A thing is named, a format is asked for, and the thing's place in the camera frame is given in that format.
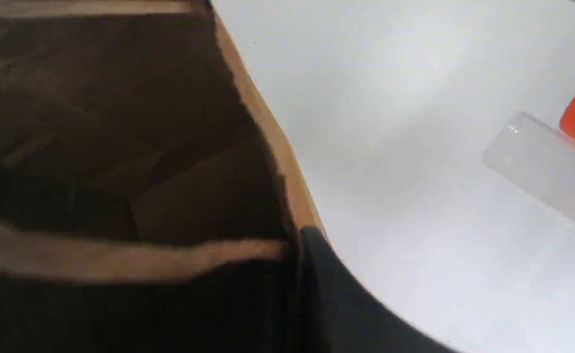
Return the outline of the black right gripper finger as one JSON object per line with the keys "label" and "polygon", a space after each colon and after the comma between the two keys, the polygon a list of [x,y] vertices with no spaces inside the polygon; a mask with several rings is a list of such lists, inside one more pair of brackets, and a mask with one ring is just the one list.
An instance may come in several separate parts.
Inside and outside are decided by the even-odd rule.
{"label": "black right gripper finger", "polygon": [[303,353],[448,353],[391,313],[342,264],[323,232],[305,227],[299,338]]}

